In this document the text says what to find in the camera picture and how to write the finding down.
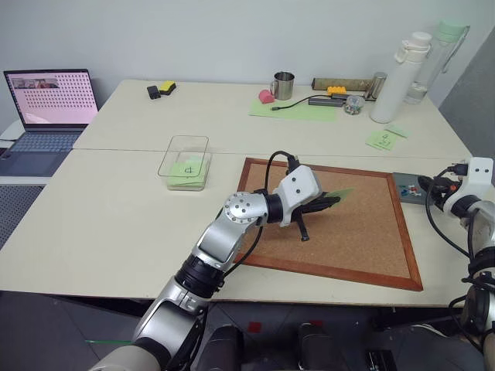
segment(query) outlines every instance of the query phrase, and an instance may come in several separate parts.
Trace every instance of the cork board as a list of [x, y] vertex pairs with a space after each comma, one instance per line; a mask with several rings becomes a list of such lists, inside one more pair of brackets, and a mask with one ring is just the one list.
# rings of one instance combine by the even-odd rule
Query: cork board
[[[266, 160], [246, 158], [239, 191], [263, 188]], [[285, 162], [272, 162], [268, 191], [285, 176]], [[354, 188], [339, 205], [303, 216], [309, 241], [295, 223], [265, 226], [253, 254], [244, 262], [348, 281], [422, 291], [418, 265], [392, 174], [309, 165], [324, 191]], [[257, 229], [244, 238], [240, 258]]]

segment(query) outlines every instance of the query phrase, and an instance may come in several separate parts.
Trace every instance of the wooden frame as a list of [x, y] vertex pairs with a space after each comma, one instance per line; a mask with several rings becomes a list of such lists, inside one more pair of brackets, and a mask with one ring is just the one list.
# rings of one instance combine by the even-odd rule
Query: wooden frame
[[[239, 180], [238, 191], [244, 191], [248, 182], [248, 176], [251, 165], [259, 164], [266, 165], [267, 160], [261, 160], [258, 158], [246, 158], [244, 167]], [[273, 161], [271, 166], [286, 166], [285, 162]], [[409, 278], [397, 277], [386, 274], [370, 273], [364, 271], [354, 271], [351, 269], [341, 267], [323, 266], [318, 264], [311, 264], [301, 261], [285, 260], [280, 258], [265, 257], [254, 253], [246, 259], [244, 262], [247, 265], [255, 267], [267, 267], [279, 269], [282, 271], [293, 271], [304, 274], [313, 274], [323, 277], [331, 277], [337, 279], [343, 279], [347, 281], [363, 282], [368, 284], [378, 284], [380, 286], [388, 286], [391, 288], [402, 288], [413, 291], [422, 291], [422, 281], [419, 275], [418, 265], [414, 251], [412, 249], [411, 240], [409, 238], [408, 228], [405, 223], [404, 214], [402, 212], [401, 203], [399, 201], [397, 192], [395, 190], [395, 182], [391, 173], [386, 172], [370, 172], [366, 170], [356, 170], [351, 168], [333, 168], [328, 166], [308, 165], [310, 168], [316, 171], [335, 172], [352, 175], [366, 175], [373, 177], [385, 178], [387, 180], [388, 191], [391, 196], [392, 205], [394, 208], [395, 219], [398, 224], [398, 231], [401, 237], [402, 246], [404, 248], [405, 260], [408, 266]]]

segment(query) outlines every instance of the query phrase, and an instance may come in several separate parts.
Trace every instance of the clear water bottle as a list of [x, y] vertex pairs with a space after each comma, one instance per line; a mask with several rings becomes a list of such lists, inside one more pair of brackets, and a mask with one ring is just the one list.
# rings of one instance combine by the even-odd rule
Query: clear water bottle
[[450, 61], [463, 44], [468, 32], [469, 26], [460, 26], [446, 21], [440, 22], [431, 42], [432, 48], [414, 83], [409, 87], [408, 95], [404, 101], [410, 104], [418, 104], [422, 101], [440, 72], [447, 72]]
[[394, 119], [430, 50], [431, 40], [432, 36], [426, 32], [413, 32], [408, 39], [402, 40], [394, 55], [395, 68], [388, 74], [370, 112], [373, 121], [386, 124]]

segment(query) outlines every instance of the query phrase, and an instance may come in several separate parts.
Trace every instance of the metal mesh stand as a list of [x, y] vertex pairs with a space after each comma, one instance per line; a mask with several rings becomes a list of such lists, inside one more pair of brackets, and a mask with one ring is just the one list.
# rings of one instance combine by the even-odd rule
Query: metal mesh stand
[[41, 190], [38, 186], [0, 186], [0, 250]]

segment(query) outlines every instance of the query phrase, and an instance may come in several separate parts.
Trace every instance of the laptop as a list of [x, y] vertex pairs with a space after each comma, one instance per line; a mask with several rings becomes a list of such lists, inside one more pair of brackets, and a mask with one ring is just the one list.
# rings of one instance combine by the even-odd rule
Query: laptop
[[4, 71], [25, 133], [0, 156], [0, 175], [51, 176], [98, 109], [87, 70]]

